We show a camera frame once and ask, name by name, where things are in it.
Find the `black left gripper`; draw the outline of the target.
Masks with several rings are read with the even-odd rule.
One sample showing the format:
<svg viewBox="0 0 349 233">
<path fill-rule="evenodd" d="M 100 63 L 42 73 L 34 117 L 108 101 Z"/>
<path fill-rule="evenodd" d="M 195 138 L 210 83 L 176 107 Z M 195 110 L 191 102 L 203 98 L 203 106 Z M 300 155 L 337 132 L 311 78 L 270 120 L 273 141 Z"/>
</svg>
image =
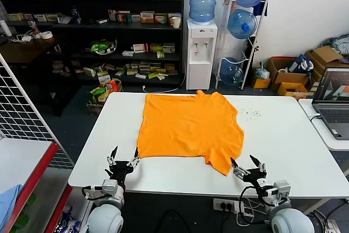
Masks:
<svg viewBox="0 0 349 233">
<path fill-rule="evenodd" d="M 117 183 L 124 183 L 126 176 L 134 172 L 134 168 L 139 163 L 139 160 L 140 160 L 139 151 L 138 151 L 138 148 L 136 148 L 133 159 L 128 162 L 128 161 L 115 160 L 117 150 L 118 150 L 118 146 L 116 146 L 111 151 L 110 155 L 107 156 L 107 162 L 109 164 L 109 168 L 105 169 L 105 171 L 108 174 L 109 179 L 116 180 Z"/>
</svg>

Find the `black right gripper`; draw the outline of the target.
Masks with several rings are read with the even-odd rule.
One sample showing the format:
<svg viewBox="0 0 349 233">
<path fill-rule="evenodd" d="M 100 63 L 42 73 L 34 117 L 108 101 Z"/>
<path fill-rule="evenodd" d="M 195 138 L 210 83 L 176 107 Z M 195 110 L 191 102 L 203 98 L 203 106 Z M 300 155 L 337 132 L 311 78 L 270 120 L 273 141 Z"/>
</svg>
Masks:
<svg viewBox="0 0 349 233">
<path fill-rule="evenodd" d="M 241 180 L 243 182 L 250 183 L 255 188 L 262 188 L 264 184 L 262 180 L 265 179 L 267 175 L 266 165 L 265 163 L 261 163 L 256 157 L 252 155 L 250 155 L 250 159 L 256 167 L 253 169 L 245 170 L 244 168 L 241 168 L 231 157 L 230 160 L 232 164 L 233 173 L 236 176 L 241 176 Z"/>
</svg>

